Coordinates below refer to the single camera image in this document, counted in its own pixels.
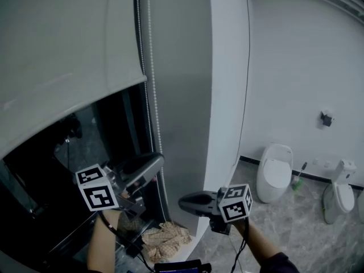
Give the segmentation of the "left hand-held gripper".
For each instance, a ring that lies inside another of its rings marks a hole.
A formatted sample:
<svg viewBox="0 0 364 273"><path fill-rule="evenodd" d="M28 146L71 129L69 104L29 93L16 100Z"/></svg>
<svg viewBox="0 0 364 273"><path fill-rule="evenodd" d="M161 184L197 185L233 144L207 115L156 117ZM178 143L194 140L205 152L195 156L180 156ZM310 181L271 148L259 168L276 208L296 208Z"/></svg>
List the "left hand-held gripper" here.
<svg viewBox="0 0 364 273"><path fill-rule="evenodd" d="M145 211L144 199L140 191L134 197L125 199L120 194L126 187L136 182L146 185L161 170L164 156L158 152L137 155L130 158L122 167L127 178L113 171L108 164L95 164L76 172L78 188L91 212L107 209L123 210L128 218L137 218Z"/></svg>

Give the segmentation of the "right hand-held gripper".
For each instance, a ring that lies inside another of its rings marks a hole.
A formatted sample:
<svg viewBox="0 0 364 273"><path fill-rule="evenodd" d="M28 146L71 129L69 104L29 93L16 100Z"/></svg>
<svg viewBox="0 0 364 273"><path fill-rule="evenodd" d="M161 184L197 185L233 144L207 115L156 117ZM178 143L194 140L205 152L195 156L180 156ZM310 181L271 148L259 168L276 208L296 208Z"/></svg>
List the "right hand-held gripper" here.
<svg viewBox="0 0 364 273"><path fill-rule="evenodd" d="M249 217L253 198L248 184L221 187L218 192L201 191L181 197L180 209L199 217L209 217L211 231L229 235L234 221Z"/></svg>

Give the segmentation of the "person's left hand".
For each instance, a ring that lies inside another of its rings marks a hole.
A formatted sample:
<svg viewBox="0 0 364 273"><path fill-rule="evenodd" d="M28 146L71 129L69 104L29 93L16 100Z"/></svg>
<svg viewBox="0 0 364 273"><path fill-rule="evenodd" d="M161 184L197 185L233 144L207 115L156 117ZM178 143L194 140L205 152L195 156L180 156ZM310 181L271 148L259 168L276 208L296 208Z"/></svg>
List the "person's left hand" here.
<svg viewBox="0 0 364 273"><path fill-rule="evenodd" d="M126 187L125 190L120 194L121 197L128 199L134 197L135 194L140 190L141 184L139 181L132 183L130 186Z"/></svg>

